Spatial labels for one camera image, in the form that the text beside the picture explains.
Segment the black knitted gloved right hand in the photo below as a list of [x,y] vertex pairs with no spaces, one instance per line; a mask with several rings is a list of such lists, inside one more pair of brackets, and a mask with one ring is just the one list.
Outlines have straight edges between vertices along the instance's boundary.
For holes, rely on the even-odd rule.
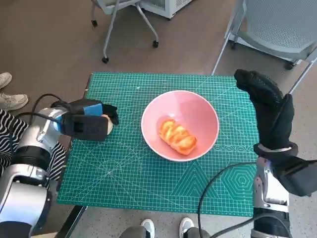
[[257,71],[238,69],[234,78],[237,88],[249,94],[255,108],[260,144],[270,150],[290,147],[292,95],[283,95],[273,80]]

